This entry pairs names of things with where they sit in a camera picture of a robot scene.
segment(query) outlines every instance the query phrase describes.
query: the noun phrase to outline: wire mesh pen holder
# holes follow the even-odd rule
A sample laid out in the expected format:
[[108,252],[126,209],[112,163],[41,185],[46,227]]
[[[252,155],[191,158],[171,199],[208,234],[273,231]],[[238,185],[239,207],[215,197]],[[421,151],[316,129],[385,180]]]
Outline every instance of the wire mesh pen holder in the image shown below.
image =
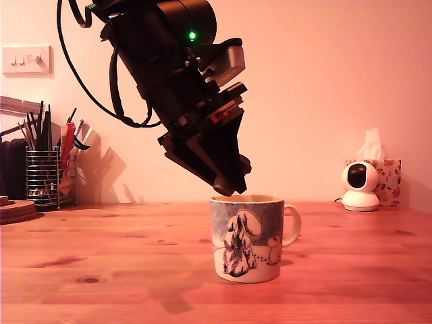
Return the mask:
[[54,207],[76,203],[76,155],[60,159],[55,151],[26,152],[26,199],[36,207]]

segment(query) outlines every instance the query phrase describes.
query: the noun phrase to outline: ceramic mug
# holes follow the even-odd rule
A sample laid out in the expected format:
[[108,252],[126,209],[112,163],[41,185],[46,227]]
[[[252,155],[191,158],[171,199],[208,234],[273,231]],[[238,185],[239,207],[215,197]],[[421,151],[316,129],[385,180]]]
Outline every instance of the ceramic mug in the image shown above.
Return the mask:
[[[275,279],[281,270],[282,248],[300,234],[302,219],[296,207],[273,196],[213,197],[210,200],[215,270],[235,282],[254,283]],[[293,227],[284,233],[289,209]]]

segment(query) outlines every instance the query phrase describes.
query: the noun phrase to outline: snowy tree illustration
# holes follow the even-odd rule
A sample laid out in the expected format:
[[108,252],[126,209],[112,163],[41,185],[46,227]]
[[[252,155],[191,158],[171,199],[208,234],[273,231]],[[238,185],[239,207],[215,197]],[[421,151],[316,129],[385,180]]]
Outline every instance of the snowy tree illustration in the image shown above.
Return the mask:
[[250,211],[238,211],[228,221],[228,230],[223,238],[223,272],[240,277],[257,267],[252,251],[251,239],[261,235],[260,221]]

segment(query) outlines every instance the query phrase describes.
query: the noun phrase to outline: camera lens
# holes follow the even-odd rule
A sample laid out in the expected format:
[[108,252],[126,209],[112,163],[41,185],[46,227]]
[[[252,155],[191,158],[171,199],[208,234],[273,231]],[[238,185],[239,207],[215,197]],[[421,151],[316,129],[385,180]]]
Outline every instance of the camera lens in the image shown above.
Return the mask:
[[354,164],[348,170],[348,183],[353,188],[362,188],[366,184],[367,169],[363,164]]

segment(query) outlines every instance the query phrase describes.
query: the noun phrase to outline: cork coaster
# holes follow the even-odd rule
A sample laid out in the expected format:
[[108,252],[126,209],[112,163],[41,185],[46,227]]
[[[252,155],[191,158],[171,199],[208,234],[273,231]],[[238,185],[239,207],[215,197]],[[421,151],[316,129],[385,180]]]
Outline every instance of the cork coaster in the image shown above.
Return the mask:
[[0,207],[0,225],[26,221],[36,216],[34,201],[15,200],[13,204]]

